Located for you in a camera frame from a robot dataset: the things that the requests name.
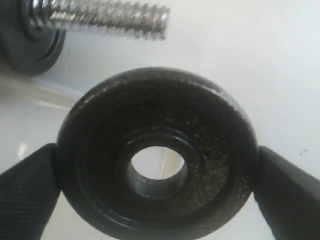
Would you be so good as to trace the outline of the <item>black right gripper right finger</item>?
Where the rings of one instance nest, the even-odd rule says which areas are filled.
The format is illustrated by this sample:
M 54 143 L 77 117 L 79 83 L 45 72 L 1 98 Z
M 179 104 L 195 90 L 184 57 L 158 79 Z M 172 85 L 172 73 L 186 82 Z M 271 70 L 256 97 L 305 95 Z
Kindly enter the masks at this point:
M 266 146 L 252 181 L 254 199 L 276 240 L 320 238 L 320 181 Z

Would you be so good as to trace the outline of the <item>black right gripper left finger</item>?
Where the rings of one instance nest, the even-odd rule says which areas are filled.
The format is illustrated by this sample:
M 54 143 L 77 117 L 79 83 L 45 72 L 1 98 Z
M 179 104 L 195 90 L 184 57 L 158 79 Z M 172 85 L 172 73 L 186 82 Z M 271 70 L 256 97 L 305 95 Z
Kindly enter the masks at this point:
M 39 240 L 52 216 L 61 187 L 56 145 L 46 144 L 0 175 L 0 238 Z

